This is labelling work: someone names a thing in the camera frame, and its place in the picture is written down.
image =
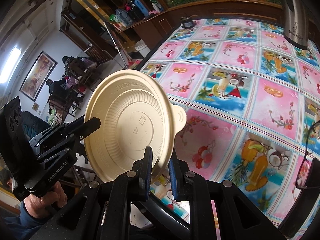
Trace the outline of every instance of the picture frame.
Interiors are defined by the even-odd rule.
[[[20,92],[35,102],[44,82],[57,64],[58,62],[42,51],[25,77]]]

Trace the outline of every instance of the ceiling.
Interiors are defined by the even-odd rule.
[[[28,5],[29,0],[16,0],[14,5],[8,11],[6,17],[0,24],[0,40],[8,33],[10,28],[28,12],[32,7]],[[60,28],[61,11],[64,0],[47,0],[28,18],[21,23],[6,39],[0,48],[0,72],[8,58],[13,47],[22,51],[20,63],[16,67],[12,76],[17,77],[23,71],[25,62],[27,62],[33,50],[43,41],[46,36],[56,28]],[[13,87],[15,78],[12,78],[7,84],[0,85],[0,99],[8,95]]]

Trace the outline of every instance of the white bucket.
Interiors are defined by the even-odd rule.
[[[140,52],[140,54],[143,57],[146,57],[148,55],[148,53],[150,52],[150,49],[148,48],[148,46],[144,43],[143,40],[140,40],[137,42],[136,46],[134,46],[136,48],[137,51]]]

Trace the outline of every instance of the screw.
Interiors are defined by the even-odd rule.
[[[188,178],[193,178],[195,175],[196,175],[196,174],[195,174],[193,171],[187,171],[187,172],[186,172],[186,176],[187,176]]]
[[[222,182],[223,186],[225,187],[231,187],[232,186],[232,182],[230,180],[224,180]]]
[[[127,172],[127,177],[129,178],[133,178],[137,175],[137,173],[135,171],[128,171]]]
[[[93,180],[93,181],[91,181],[90,183],[89,183],[89,187],[90,188],[96,188],[96,187],[98,187],[100,185],[100,183],[98,182],[98,181],[96,181],[96,180]]]

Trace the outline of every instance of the person sitting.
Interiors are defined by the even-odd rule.
[[[0,171],[0,181],[6,189],[12,190],[12,175],[7,168]]]
[[[77,92],[72,89],[64,89],[63,87],[66,84],[66,80],[62,79],[59,81],[52,81],[48,79],[46,85],[49,86],[50,95],[56,96],[58,100],[63,100],[67,102],[69,99],[72,99],[72,102],[75,102],[77,105],[83,101],[84,97],[77,97]]]
[[[59,182],[41,198],[30,194],[21,202],[18,217],[0,217],[1,239],[29,240],[52,217],[46,207],[56,202],[57,206],[62,208],[67,200]]]
[[[68,57],[64,56],[62,58],[62,62],[64,63],[64,69],[66,70],[66,75],[71,77],[73,76],[74,78],[80,78],[81,76],[74,70],[71,69],[70,64],[73,62],[75,66],[80,68],[82,71],[86,70],[86,67],[84,63],[81,61],[80,58],[74,58],[74,57]]]

